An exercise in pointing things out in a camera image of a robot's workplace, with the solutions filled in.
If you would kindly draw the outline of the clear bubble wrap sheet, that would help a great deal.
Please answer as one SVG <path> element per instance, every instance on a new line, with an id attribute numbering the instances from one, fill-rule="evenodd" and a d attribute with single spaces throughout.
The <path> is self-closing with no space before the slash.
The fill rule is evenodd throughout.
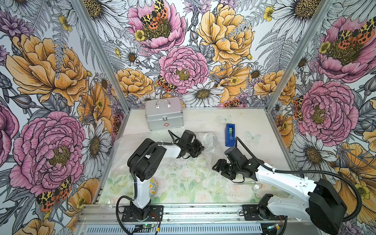
<path id="1" fill-rule="evenodd" d="M 115 142 L 113 161 L 100 203 L 114 204 L 122 195 L 133 197 L 133 179 L 127 165 L 131 154 L 147 138 L 147 133 L 127 135 Z M 204 151 L 197 157 L 164 157 L 151 178 L 151 202 L 156 204 L 226 203 L 226 182 L 212 170 L 221 156 L 216 136 L 198 133 Z"/>

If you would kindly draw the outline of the blue yellow patterned bowl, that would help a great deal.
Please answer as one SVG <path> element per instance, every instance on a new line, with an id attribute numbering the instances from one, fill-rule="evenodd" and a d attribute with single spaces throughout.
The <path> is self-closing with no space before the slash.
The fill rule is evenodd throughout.
<path id="1" fill-rule="evenodd" d="M 198 140 L 207 151 L 210 151 L 217 146 L 217 137 L 213 133 L 200 132 L 198 133 Z"/>

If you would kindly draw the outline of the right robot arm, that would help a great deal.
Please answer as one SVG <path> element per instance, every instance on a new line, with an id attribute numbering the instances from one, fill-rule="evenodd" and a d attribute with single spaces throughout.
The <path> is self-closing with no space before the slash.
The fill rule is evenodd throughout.
<path id="1" fill-rule="evenodd" d="M 243 207 L 245 219 L 258 217 L 271 220 L 278 216 L 297 218 L 311 221 L 327 234 L 338 234 L 347 206 L 330 182 L 280 173 L 254 156 L 247 158 L 237 147 L 227 149 L 225 156 L 225 159 L 219 159 L 212 168 L 223 177 L 233 181 L 237 175 L 241 175 L 243 178 L 274 186 L 291 196 L 282 198 L 267 193 L 258 205 Z"/>

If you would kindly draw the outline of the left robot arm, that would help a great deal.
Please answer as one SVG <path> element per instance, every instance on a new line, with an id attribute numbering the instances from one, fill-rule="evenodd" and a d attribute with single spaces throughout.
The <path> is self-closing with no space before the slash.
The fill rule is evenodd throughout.
<path id="1" fill-rule="evenodd" d="M 185 130 L 181 137 L 168 130 L 172 142 L 155 142 L 146 138 L 127 162 L 134 183 L 134 196 L 130 199 L 130 212 L 139 221 L 146 220 L 150 213 L 150 181 L 163 159 L 179 159 L 185 156 L 198 157 L 205 149 L 194 132 Z"/>

